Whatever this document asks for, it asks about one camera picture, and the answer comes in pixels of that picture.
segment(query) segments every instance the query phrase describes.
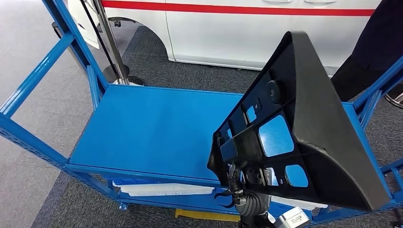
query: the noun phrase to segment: van door handle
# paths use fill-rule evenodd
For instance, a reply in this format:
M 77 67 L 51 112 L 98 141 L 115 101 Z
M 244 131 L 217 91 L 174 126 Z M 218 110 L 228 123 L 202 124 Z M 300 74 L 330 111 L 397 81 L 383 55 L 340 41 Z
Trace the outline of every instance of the van door handle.
M 262 0 L 266 2 L 272 2 L 272 3 L 290 3 L 292 0 Z
M 335 3 L 337 0 L 305 0 L 306 3 L 311 3 L 311 4 L 329 4 L 329 3 Z

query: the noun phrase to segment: black plastic bracket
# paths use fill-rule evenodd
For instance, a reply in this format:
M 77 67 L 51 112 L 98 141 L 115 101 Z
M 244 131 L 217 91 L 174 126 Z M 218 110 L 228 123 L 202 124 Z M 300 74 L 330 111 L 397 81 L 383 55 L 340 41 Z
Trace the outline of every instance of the black plastic bracket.
M 247 110 L 253 107 L 256 119 Z M 267 157 L 259 128 L 281 115 L 294 150 Z M 228 166 L 255 172 L 245 189 L 290 199 L 372 211 L 389 197 L 319 57 L 304 32 L 287 32 L 273 56 L 213 134 L 207 167 L 228 186 Z M 285 169 L 299 165 L 307 187 L 290 184 Z M 278 186 L 265 179 L 272 168 Z

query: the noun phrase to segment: blue metal frame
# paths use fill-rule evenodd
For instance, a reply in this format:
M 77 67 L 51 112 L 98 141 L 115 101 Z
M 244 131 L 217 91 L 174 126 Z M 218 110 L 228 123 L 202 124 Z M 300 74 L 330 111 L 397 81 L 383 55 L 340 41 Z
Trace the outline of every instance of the blue metal frame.
M 128 197 L 127 194 L 122 194 L 120 192 L 117 193 L 114 191 L 110 180 L 108 181 L 108 184 L 105 185 L 89 175 L 90 170 L 91 173 L 109 174 L 119 177 L 127 176 L 131 178 L 136 178 L 137 176 L 140 176 L 140 174 L 132 171 L 116 171 L 99 167 L 90 167 L 89 169 L 84 169 L 82 166 L 69 164 L 68 158 L 64 157 L 39 138 L 11 120 L 12 115 L 16 112 L 19 106 L 24 102 L 24 100 L 28 97 L 28 95 L 32 92 L 32 90 L 36 87 L 36 85 L 49 71 L 51 66 L 57 61 L 67 47 L 71 47 L 81 67 L 83 67 L 88 74 L 94 110 L 97 109 L 102 95 L 108 88 L 108 83 L 103 77 L 101 69 L 92 56 L 84 39 L 80 35 L 63 0 L 43 0 L 43 2 L 60 28 L 62 37 L 45 56 L 45 58 L 38 64 L 38 66 L 29 74 L 26 80 L 22 82 L 17 91 L 14 92 L 0 108 L 0 135 L 52 164 L 56 168 L 75 177 L 99 193 L 116 201 L 119 203 L 119 208 L 121 209 L 127 209 L 129 203 L 157 205 L 158 203 L 155 202 L 140 202 L 140 200 Z M 365 128 L 368 124 L 368 121 L 374 111 L 374 107 L 379 99 L 402 79 L 402 69 L 403 57 L 401 57 L 388 71 L 385 72 L 385 74 L 379 80 L 377 80 L 366 92 L 364 92 L 361 97 L 357 99 L 356 102 L 354 102 L 354 110 L 352 111 L 352 115 L 358 116 L 358 120 L 362 128 Z M 374 164 L 376 164 L 373 154 L 370 154 L 369 156 L 373 160 Z M 382 207 L 381 210 L 403 205 L 403 179 L 398 172 L 401 169 L 403 169 L 403 159 L 386 165 L 379 170 L 380 178 L 383 178 L 381 175 L 385 175 L 386 173 L 393 173 L 400 187 L 398 192 L 390 193 L 390 202 Z M 190 180 L 189 178 L 185 177 L 183 177 L 183 180 L 180 178 L 170 179 L 159 174 L 154 174 L 153 176 L 150 176 L 150 178 L 154 178 L 156 180 L 175 181 L 179 183 L 190 183 L 193 181 L 194 184 L 219 187 L 219 183 L 215 180 Z M 339 209 L 331 212 L 328 212 L 327 209 L 321 209 L 318 215 L 312 217 L 312 220 L 314 224 L 319 224 L 361 214 L 364 213 L 362 211 L 351 209 Z

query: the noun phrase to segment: dark clothing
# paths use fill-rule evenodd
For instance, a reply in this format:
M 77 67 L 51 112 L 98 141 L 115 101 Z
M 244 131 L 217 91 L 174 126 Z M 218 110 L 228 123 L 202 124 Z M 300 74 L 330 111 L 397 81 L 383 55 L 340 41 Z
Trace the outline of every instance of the dark clothing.
M 348 57 L 332 77 L 332 83 L 341 101 L 348 101 L 372 85 L 382 70 L 364 68 L 353 57 Z
M 382 0 L 351 56 L 332 77 L 342 101 L 372 85 L 403 55 L 403 0 Z
M 403 55 L 403 0 L 383 0 L 368 20 L 351 56 L 362 67 L 387 70 Z

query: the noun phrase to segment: gray carpet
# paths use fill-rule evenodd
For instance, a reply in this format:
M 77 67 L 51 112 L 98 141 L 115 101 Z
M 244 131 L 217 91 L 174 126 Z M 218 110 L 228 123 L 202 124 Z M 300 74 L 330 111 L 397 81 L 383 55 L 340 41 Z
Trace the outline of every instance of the gray carpet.
M 124 62 L 131 74 L 146 85 L 200 90 L 245 92 L 258 72 L 215 66 L 169 62 L 154 33 L 140 27 L 130 42 Z M 384 165 L 403 155 L 403 110 L 381 100 L 366 133 L 378 163 Z M 316 227 L 387 228 L 395 220 L 391 211 L 349 218 Z M 121 212 L 117 204 L 92 189 L 60 174 L 33 228 L 135 228 L 135 227 L 237 227 L 236 223 L 174 218 L 173 209 L 131 205 Z

